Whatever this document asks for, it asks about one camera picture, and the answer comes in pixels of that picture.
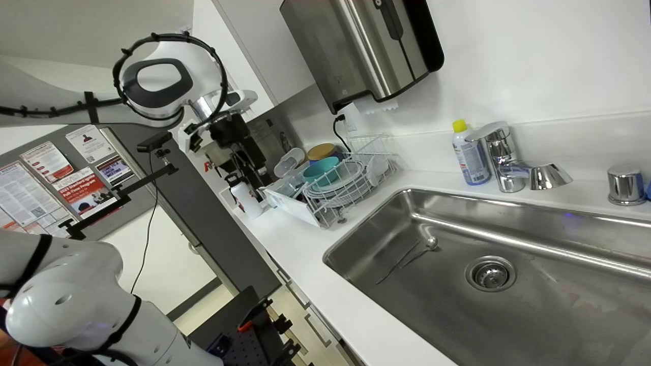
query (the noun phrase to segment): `sink basin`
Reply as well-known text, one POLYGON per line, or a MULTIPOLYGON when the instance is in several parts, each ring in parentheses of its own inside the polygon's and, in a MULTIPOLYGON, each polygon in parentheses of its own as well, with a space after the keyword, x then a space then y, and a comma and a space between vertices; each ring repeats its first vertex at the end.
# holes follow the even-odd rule
POLYGON ((644 222, 406 190, 324 261, 464 366, 651 362, 644 222))

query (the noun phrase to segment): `faucet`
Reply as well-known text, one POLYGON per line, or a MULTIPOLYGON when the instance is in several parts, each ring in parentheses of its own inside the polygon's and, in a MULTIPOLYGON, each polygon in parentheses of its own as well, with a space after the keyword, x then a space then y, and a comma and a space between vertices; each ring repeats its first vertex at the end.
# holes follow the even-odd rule
POLYGON ((530 191, 548 191, 572 182, 572 178, 553 164, 546 168, 525 165, 506 123, 487 124, 475 132, 475 139, 481 141, 503 194, 517 194, 527 186, 530 191))

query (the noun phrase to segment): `blue container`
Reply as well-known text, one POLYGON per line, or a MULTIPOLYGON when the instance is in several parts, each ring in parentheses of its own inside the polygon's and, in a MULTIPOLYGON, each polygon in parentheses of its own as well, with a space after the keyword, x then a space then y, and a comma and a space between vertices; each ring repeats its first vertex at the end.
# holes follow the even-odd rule
POLYGON ((304 178, 310 186, 312 183, 316 183, 317 188, 332 186, 340 179, 340 175, 335 173, 338 165, 340 165, 338 158, 312 162, 304 178))

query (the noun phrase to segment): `sink drain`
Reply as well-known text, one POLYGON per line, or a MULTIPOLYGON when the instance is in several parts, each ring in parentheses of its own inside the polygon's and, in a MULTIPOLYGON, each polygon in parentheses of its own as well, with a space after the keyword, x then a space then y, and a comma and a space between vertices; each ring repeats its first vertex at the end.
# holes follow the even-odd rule
POLYGON ((467 267, 465 277, 475 290, 496 293, 515 283, 515 268, 503 256, 482 256, 467 267))

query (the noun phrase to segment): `paper towel dispenser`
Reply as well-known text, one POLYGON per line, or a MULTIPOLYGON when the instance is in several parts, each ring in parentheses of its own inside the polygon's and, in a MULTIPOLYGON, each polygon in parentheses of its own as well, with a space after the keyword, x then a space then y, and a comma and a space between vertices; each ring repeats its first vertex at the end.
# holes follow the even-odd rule
POLYGON ((282 18, 328 106, 388 100, 444 65, 427 0, 285 0, 282 18))

